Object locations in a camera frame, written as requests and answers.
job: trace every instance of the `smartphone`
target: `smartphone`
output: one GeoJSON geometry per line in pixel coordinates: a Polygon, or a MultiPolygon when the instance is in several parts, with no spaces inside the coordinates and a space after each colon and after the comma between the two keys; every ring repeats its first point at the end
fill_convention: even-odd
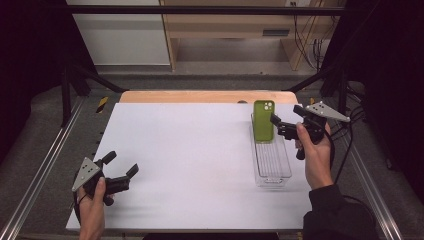
{"type": "Polygon", "coordinates": [[[253,135],[256,142],[269,142],[274,138],[274,125],[270,121],[274,109],[272,100],[257,100],[253,104],[253,135]]]}

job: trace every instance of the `jacket sleeve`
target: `jacket sleeve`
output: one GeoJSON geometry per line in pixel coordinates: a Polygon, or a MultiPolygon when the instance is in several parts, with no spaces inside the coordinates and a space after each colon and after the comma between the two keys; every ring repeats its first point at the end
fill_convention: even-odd
{"type": "Polygon", "coordinates": [[[303,218],[303,237],[309,239],[379,239],[365,206],[347,202],[337,185],[309,192],[312,211],[303,218]]]}

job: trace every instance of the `person's right hand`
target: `person's right hand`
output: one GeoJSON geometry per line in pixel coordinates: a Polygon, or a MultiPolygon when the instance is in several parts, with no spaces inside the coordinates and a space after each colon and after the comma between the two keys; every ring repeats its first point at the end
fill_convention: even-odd
{"type": "MultiPolygon", "coordinates": [[[[106,192],[106,181],[101,177],[96,185],[93,199],[84,197],[79,201],[81,231],[80,240],[97,240],[100,239],[105,228],[105,213],[103,196],[106,192]]],[[[78,190],[79,198],[86,196],[83,187],[78,190]]]]}
{"type": "MultiPolygon", "coordinates": [[[[306,180],[312,190],[333,184],[330,172],[331,144],[326,136],[317,144],[314,144],[309,133],[302,123],[296,124],[297,135],[301,147],[305,151],[305,174],[306,180]]],[[[330,134],[330,126],[325,124],[325,130],[330,134]]]]}

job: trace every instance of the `wrist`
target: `wrist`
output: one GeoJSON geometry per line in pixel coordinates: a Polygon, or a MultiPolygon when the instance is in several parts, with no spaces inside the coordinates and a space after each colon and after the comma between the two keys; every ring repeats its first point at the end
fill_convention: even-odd
{"type": "Polygon", "coordinates": [[[86,239],[89,239],[89,238],[88,238],[88,234],[87,234],[87,232],[86,232],[86,231],[84,231],[84,230],[82,230],[82,229],[81,229],[81,231],[80,231],[80,236],[79,236],[79,240],[86,240],[86,239]]]}
{"type": "Polygon", "coordinates": [[[317,179],[317,181],[314,181],[312,184],[310,184],[310,186],[312,190],[315,190],[315,189],[327,187],[333,184],[334,182],[331,179],[331,177],[326,177],[326,178],[317,179]]]}

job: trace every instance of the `white tabletop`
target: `white tabletop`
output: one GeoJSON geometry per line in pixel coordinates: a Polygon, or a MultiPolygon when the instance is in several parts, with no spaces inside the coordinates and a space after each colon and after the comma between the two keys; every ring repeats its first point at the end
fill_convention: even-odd
{"type": "MultiPolygon", "coordinates": [[[[117,157],[107,177],[140,171],[105,207],[106,229],[137,232],[301,229],[311,210],[304,161],[285,141],[292,177],[282,189],[256,186],[250,141],[252,104],[118,103],[95,156],[117,157]]],[[[293,104],[276,104],[290,123],[293,104]]],[[[69,230],[79,230],[72,212],[69,230]]]]}

